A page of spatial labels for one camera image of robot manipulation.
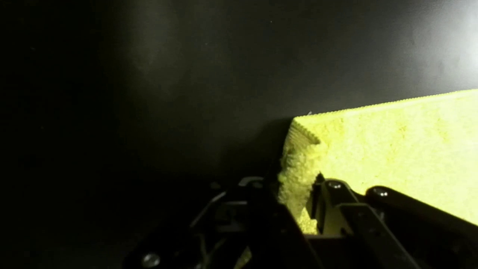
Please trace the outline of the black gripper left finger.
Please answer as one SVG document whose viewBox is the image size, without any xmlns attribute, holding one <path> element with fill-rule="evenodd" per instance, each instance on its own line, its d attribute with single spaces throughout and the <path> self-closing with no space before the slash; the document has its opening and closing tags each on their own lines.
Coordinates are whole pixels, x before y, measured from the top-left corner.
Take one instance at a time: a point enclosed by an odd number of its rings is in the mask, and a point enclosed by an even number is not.
<svg viewBox="0 0 478 269">
<path fill-rule="evenodd" d="M 216 187 L 134 247 L 122 269 L 319 269 L 309 241 L 262 178 Z"/>
</svg>

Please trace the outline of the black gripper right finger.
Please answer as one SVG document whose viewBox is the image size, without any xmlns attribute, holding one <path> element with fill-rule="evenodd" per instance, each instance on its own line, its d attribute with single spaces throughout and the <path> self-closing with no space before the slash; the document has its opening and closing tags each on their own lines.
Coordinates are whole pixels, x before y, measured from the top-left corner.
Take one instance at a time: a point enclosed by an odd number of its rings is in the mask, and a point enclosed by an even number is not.
<svg viewBox="0 0 478 269">
<path fill-rule="evenodd" d="M 307 216 L 335 269 L 478 269 L 478 226 L 389 187 L 355 193 L 318 175 Z"/>
</svg>

